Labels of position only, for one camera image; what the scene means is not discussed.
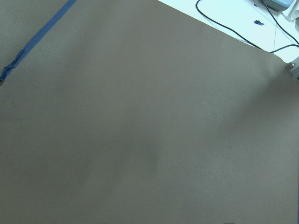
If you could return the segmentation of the brown paper table cover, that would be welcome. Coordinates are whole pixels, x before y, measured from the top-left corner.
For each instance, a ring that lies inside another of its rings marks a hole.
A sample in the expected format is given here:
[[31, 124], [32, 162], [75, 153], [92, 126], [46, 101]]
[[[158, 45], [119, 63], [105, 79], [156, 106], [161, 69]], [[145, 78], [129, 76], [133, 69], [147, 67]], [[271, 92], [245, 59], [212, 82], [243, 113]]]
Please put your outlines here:
[[295, 224], [299, 83], [154, 0], [79, 0], [0, 86], [3, 224]]

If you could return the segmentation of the aluminium frame post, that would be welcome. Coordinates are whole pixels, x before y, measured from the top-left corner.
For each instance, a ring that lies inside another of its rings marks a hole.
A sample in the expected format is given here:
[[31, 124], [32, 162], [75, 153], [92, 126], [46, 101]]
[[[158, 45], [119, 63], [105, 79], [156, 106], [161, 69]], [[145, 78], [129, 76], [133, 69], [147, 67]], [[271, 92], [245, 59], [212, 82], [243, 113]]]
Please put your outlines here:
[[298, 62], [290, 62], [286, 66], [290, 77], [298, 80], [299, 79], [299, 63]]

